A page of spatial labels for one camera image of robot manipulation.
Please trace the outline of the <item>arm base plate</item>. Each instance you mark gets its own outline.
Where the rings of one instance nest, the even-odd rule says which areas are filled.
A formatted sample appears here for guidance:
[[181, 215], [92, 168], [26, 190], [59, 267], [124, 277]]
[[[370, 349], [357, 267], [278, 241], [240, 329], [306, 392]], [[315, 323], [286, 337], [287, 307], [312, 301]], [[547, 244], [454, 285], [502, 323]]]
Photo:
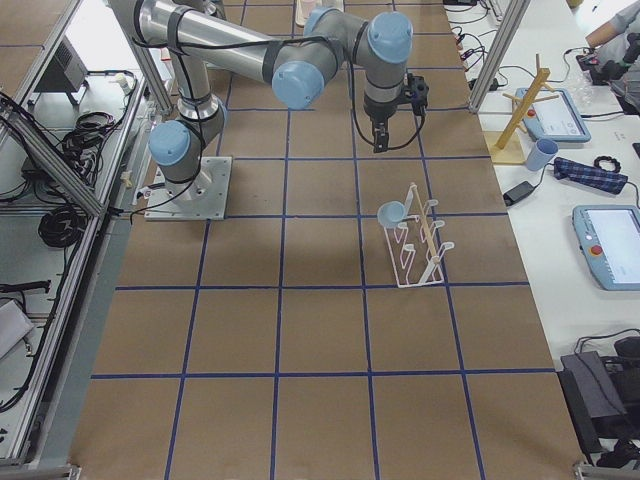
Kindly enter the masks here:
[[149, 221], [199, 221], [225, 218], [233, 159], [203, 157], [198, 176], [192, 183], [179, 186], [166, 183], [160, 168], [156, 182], [163, 183], [149, 196], [149, 209], [143, 212]]

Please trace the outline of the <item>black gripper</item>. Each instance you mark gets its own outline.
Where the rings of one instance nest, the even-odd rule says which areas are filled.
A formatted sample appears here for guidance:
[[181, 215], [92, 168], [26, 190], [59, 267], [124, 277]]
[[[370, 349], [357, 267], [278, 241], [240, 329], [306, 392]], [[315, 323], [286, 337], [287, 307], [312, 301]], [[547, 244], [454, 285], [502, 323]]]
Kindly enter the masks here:
[[364, 89], [364, 111], [367, 114], [373, 134], [373, 151], [383, 153], [389, 150], [388, 120], [396, 113], [397, 105], [403, 98], [403, 85], [382, 88], [366, 84]]

